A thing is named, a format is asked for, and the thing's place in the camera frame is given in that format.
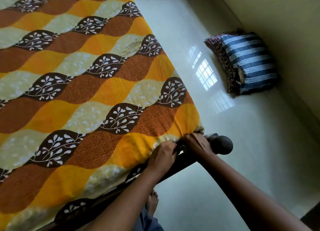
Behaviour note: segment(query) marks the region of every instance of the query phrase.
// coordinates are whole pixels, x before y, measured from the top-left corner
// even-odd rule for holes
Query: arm
[[[298,218],[214,154],[205,137],[193,133],[183,140],[188,150],[195,154],[198,162],[221,187],[250,230],[310,231]]]
[[[131,231],[148,197],[175,161],[172,141],[162,142],[152,152],[148,166],[87,228],[86,231]]]

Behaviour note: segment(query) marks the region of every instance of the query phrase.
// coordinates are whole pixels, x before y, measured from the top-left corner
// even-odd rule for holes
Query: person's left hand
[[[147,168],[155,171],[159,178],[162,178],[176,160],[178,152],[173,154],[177,146],[173,141],[161,142],[152,152]]]

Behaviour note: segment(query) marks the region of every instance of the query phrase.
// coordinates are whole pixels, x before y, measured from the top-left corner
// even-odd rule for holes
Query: bedsheet
[[[69,215],[202,130],[133,0],[0,0],[0,61],[0,230]]]

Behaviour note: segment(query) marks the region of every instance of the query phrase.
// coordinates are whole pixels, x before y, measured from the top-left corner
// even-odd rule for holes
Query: person's right hand
[[[208,140],[199,133],[190,133],[183,136],[182,140],[186,144],[187,151],[191,151],[195,155],[202,155],[212,152]]]

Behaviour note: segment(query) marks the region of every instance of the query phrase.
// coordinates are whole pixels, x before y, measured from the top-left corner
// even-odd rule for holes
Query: hand
[[[161,179],[171,168],[178,153],[174,153],[177,146],[173,141],[161,142],[152,152],[147,168],[155,171],[155,174]]]
[[[199,133],[190,133],[183,136],[182,140],[186,144],[187,151],[191,151],[197,156],[212,152],[208,140]]]

